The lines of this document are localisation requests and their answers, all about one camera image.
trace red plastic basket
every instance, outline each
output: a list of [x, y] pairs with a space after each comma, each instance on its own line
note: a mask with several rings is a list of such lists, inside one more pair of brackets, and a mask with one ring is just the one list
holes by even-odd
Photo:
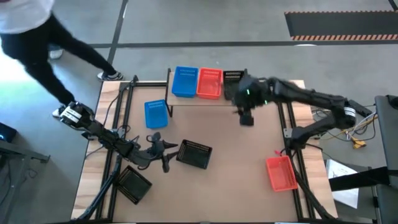
[[297, 189], [296, 178], [288, 156], [269, 158], [266, 164], [274, 191]]
[[223, 71], [215, 68], [200, 68], [197, 95], [200, 98], [217, 100], [221, 95]]

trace concrete floor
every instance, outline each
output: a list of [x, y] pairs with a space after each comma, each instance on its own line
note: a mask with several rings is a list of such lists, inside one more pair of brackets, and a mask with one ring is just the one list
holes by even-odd
[[[90, 44], [110, 44], [122, 1], [58, 0], [54, 11], [78, 38]], [[119, 42], [290, 40], [284, 11], [390, 9], [386, 0], [130, 0]], [[109, 49], [98, 51], [108, 57]], [[165, 80], [166, 69], [177, 65], [248, 68], [255, 76], [302, 79], [307, 88], [371, 105], [376, 95], [397, 94], [396, 58], [396, 45], [206, 47], [117, 49], [113, 64], [127, 80], [135, 74], [141, 80]], [[95, 77], [99, 71], [70, 54], [52, 63], [76, 98], [95, 108], [101, 87]], [[39, 174], [23, 185], [10, 223], [67, 221], [87, 141], [51, 117], [58, 102], [17, 62], [0, 53], [0, 64], [0, 122], [18, 130], [15, 143], [51, 154], [46, 166], [32, 164]], [[321, 146], [341, 161], [380, 167], [385, 158], [378, 124], [376, 131], [376, 138], [364, 149], [354, 150], [351, 143], [335, 139], [322, 141]]]

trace blue basket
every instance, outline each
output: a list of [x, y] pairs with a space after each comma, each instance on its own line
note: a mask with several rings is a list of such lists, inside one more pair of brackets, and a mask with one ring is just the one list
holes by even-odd
[[194, 97], [197, 92], [198, 68], [177, 66], [172, 93], [179, 97]]
[[163, 128], [168, 125], [164, 100], [145, 102], [145, 122], [147, 128]]

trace black plastic basket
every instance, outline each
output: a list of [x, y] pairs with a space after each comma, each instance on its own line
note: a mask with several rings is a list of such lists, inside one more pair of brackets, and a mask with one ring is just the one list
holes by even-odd
[[127, 166], [119, 175], [115, 186], [132, 203], [137, 205], [148, 192], [152, 183], [131, 166]]
[[177, 161], [206, 169], [213, 148], [184, 139], [178, 151]]
[[248, 73], [247, 69], [243, 71], [224, 71], [224, 97], [226, 100], [232, 100], [236, 91], [238, 90], [239, 81]]

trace sneaker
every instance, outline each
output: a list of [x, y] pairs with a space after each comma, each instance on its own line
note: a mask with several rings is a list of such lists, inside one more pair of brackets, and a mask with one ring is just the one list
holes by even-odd
[[98, 79], [101, 81], [118, 81], [123, 79], [123, 74], [116, 72], [113, 75], [108, 75], [106, 72], [101, 72], [97, 75]]
[[51, 50], [50, 53], [49, 53], [49, 57], [52, 60], [56, 60], [56, 59], [59, 59], [62, 56], [62, 54], [63, 54], [63, 50], [62, 49], [60, 49], [60, 50]]
[[54, 118], [59, 118], [61, 117], [62, 112], [66, 109], [67, 107], [65, 105], [60, 106], [58, 109], [56, 109], [53, 113], [52, 116]]

